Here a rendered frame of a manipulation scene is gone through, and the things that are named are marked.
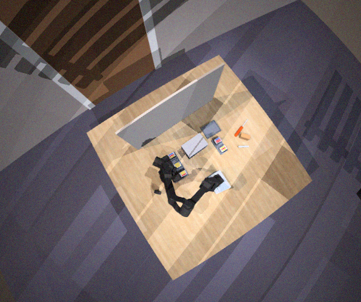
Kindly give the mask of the brown rectangular block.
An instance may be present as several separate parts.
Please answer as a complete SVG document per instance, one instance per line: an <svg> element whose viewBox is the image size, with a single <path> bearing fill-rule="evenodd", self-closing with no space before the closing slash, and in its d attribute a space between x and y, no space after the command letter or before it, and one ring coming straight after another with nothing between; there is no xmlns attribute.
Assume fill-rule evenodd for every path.
<svg viewBox="0 0 361 302"><path fill-rule="evenodd" d="M241 133L239 138L242 138L244 140L250 140L250 135L247 135L247 134L244 134L244 133Z"/></svg>

